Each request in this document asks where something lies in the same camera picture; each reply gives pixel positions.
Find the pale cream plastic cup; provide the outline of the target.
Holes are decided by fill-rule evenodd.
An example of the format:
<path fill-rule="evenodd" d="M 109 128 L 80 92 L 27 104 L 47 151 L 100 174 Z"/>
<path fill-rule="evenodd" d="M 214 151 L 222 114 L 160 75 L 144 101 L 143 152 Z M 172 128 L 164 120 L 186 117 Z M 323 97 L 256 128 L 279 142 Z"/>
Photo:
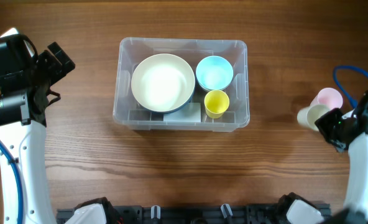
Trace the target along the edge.
<path fill-rule="evenodd" d="M 301 109 L 297 114 L 297 121 L 300 126 L 318 131 L 315 121 L 322 115 L 329 112 L 330 109 L 326 105 L 312 105 Z"/>

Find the pink plastic cup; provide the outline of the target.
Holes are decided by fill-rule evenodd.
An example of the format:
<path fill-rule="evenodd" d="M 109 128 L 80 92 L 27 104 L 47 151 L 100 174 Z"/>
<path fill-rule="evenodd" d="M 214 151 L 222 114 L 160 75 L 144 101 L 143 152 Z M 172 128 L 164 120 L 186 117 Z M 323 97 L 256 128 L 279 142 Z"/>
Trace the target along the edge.
<path fill-rule="evenodd" d="M 343 106 L 343 97 L 334 88 L 324 88 L 318 92 L 310 105 L 326 105 L 331 110 L 341 108 Z"/>

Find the yellow plastic cup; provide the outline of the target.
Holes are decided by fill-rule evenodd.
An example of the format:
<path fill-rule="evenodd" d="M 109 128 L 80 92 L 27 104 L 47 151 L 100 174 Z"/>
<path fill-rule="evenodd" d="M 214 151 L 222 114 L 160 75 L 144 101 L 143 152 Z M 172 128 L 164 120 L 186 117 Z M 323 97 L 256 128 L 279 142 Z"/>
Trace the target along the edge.
<path fill-rule="evenodd" d="M 229 108 L 230 100 L 224 91 L 211 90 L 206 94 L 204 104 L 207 116 L 217 119 Z"/>

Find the light blue small bowl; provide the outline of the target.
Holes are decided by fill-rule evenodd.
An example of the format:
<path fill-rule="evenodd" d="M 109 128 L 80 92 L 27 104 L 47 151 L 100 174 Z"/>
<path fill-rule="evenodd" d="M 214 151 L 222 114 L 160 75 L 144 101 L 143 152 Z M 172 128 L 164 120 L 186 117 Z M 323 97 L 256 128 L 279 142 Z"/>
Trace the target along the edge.
<path fill-rule="evenodd" d="M 234 70 L 228 60 L 212 55 L 199 62 L 195 75 L 200 87 L 205 91 L 224 90 L 232 82 Z"/>

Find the cream plastic bowl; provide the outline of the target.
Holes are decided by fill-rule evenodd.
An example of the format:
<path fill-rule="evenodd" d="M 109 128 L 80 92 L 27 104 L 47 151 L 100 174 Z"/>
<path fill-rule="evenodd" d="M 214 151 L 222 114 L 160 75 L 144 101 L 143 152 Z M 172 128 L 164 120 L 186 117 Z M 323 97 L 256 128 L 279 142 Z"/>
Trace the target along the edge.
<path fill-rule="evenodd" d="M 195 84 L 189 63 L 173 54 L 156 54 L 144 59 L 131 78 L 136 101 L 157 113 L 172 113 L 184 107 L 195 92 Z"/>

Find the dark blue bowl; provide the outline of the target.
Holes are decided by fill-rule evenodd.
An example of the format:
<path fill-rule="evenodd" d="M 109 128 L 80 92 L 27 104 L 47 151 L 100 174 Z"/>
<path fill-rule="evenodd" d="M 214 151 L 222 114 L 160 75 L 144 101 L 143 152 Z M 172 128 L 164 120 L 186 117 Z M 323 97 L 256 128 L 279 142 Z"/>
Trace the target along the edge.
<path fill-rule="evenodd" d="M 195 79 L 142 79 L 132 82 L 137 102 L 147 110 L 169 114 L 182 110 L 193 98 Z"/>

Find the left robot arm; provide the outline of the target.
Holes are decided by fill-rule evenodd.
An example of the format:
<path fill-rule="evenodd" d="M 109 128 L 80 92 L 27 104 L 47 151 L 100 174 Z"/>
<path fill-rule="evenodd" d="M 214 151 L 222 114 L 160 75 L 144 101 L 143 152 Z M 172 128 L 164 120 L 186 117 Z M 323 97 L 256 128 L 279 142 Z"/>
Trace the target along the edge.
<path fill-rule="evenodd" d="M 0 37 L 0 169 L 5 223 L 56 223 L 45 171 L 52 91 L 75 69 L 56 43 L 38 53 L 24 34 Z"/>

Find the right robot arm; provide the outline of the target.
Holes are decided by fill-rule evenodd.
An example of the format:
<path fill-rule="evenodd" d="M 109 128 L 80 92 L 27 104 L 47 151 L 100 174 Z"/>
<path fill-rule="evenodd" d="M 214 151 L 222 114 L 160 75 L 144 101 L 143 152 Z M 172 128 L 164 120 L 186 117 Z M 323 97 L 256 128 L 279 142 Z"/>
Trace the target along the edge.
<path fill-rule="evenodd" d="M 349 155 L 350 173 L 343 209 L 325 218 L 316 205 L 295 193 L 280 198 L 277 223 L 368 223 L 368 90 L 354 110 L 335 108 L 315 120 L 324 140 Z"/>

